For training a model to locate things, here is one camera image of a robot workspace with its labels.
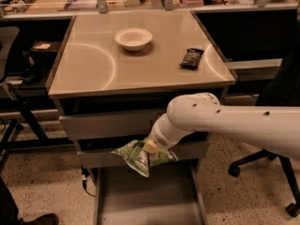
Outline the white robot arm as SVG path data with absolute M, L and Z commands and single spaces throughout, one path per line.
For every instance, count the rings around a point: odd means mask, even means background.
M 300 160 L 300 108 L 224 106 L 210 93 L 175 97 L 153 125 L 144 150 L 169 149 L 196 131 L 215 132 Z

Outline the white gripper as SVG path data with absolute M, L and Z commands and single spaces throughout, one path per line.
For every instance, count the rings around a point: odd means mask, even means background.
M 158 152 L 158 148 L 169 149 L 177 145 L 181 139 L 193 133 L 193 130 L 184 130 L 175 127 L 166 113 L 161 115 L 152 126 L 151 132 L 144 143 L 143 150 L 149 154 Z

